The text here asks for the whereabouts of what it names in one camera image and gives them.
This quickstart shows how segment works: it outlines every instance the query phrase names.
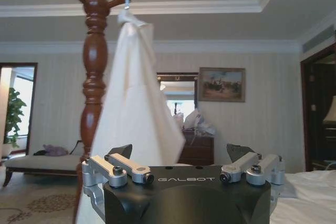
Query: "picture frame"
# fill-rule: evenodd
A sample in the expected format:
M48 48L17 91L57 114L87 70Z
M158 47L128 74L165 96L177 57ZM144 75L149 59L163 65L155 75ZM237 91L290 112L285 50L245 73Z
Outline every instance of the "picture frame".
M200 68L198 100L245 102L245 68Z

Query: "potted plant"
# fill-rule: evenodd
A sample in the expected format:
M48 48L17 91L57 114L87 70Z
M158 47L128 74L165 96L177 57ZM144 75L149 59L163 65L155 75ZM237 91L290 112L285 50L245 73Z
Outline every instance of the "potted plant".
M8 156L13 148L19 147L16 143L18 137L17 132L20 130L17 124L21 122L20 115L24 115L21 108L27 106L20 98L18 98L19 95L20 92L16 91L14 88L9 88L2 156Z

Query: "floor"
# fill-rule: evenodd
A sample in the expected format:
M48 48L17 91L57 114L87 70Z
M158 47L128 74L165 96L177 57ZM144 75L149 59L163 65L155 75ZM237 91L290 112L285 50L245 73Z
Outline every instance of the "floor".
M75 204L76 177L14 173L2 187L0 167L0 224L70 224Z

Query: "metal hook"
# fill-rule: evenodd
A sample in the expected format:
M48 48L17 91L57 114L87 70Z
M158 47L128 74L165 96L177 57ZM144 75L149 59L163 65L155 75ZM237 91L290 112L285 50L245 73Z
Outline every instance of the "metal hook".
M130 0L125 0L125 10L130 8Z

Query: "white bedsheet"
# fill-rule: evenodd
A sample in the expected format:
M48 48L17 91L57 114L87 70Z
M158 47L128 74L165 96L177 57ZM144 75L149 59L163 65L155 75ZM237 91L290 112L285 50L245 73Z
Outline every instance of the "white bedsheet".
M336 171L287 174L297 198L279 198L271 224L335 224Z

